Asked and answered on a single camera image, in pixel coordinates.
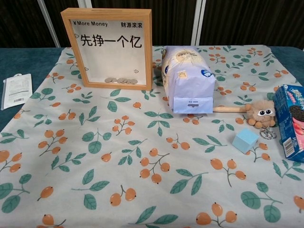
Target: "plush keychain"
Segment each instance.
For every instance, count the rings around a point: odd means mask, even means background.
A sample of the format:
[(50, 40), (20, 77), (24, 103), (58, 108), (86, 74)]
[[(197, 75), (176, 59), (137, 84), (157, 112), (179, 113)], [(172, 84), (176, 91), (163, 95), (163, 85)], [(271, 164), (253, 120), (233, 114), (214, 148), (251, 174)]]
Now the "plush keychain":
[(273, 101), (261, 100), (246, 104), (245, 107), (225, 107), (218, 106), (213, 108), (214, 112), (218, 113), (247, 113), (247, 122), (254, 125), (257, 129), (269, 128), (276, 123), (275, 104)]

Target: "coin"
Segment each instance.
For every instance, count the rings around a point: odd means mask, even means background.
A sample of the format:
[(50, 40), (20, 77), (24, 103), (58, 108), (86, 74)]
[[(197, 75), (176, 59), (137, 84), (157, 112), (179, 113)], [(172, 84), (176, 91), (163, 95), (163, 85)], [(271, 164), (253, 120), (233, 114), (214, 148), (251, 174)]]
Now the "coin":
[(111, 78), (111, 77), (108, 77), (108, 78), (106, 78), (106, 79), (104, 80), (104, 82), (106, 82), (106, 83), (112, 82), (112, 78)]
[(138, 82), (138, 81), (137, 81), (136, 79), (132, 79), (132, 80), (131, 80), (131, 83), (132, 83), (132, 84), (136, 84), (137, 82)]

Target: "light blue cube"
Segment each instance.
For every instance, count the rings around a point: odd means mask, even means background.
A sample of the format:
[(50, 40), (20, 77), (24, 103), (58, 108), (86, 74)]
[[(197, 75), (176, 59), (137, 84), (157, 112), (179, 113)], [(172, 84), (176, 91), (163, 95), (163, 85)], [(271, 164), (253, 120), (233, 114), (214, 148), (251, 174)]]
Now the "light blue cube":
[(242, 153), (247, 153), (256, 144), (258, 137), (257, 134), (245, 128), (236, 135), (232, 145)]

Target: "dark curtain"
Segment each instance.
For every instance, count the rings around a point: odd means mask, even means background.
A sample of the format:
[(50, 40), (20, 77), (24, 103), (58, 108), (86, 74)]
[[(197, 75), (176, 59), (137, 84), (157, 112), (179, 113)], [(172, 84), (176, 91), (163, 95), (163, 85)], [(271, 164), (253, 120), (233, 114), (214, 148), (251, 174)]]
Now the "dark curtain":
[(93, 8), (152, 9), (155, 46), (190, 45), (195, 5), (196, 0), (92, 0)]
[(46, 8), (48, 10), (49, 17), (52, 20), (54, 30), (56, 32), (58, 41), (61, 47), (70, 47), (70, 40), (67, 36), (66, 28), (63, 24), (63, 20), (60, 12), (66, 8), (78, 8), (77, 0), (44, 0)]
[(304, 0), (207, 0), (200, 45), (304, 48)]
[(37, 0), (0, 0), (1, 48), (54, 46)]

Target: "white packet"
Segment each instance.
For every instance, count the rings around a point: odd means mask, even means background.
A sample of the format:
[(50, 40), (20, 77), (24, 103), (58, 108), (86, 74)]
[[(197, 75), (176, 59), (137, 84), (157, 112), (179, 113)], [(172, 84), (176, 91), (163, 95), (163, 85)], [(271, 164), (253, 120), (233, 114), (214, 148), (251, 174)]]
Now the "white packet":
[(16, 74), (3, 83), (1, 110), (24, 104), (33, 94), (31, 74)]

